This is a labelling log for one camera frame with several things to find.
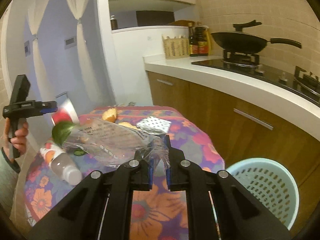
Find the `grey left sleeve forearm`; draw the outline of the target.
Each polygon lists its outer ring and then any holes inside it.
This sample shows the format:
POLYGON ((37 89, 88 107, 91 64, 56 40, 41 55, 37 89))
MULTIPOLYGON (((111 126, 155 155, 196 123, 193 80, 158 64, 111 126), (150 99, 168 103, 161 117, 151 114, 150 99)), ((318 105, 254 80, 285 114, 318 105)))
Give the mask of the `grey left sleeve forearm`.
POLYGON ((14 201, 18 174, 21 169, 17 161, 10 161, 4 148, 1 148, 1 206, 7 216, 10 216, 14 201))

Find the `person's left hand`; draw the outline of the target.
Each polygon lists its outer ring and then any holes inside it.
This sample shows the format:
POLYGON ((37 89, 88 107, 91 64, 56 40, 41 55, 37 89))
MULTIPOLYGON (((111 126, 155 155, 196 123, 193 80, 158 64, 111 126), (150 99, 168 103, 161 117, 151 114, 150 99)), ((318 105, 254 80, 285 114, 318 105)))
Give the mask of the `person's left hand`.
POLYGON ((9 139, 9 129, 10 129, 10 119, 6 118, 5 125, 4 125, 4 133, 3 133, 3 139, 4 139, 4 145, 3 150, 4 153, 7 155, 9 159, 12 159, 10 157, 10 150, 9 146, 14 146, 21 155, 25 154, 27 151, 27 135, 29 133, 28 130, 28 123, 24 122, 23 125, 15 132, 15 135, 9 139))

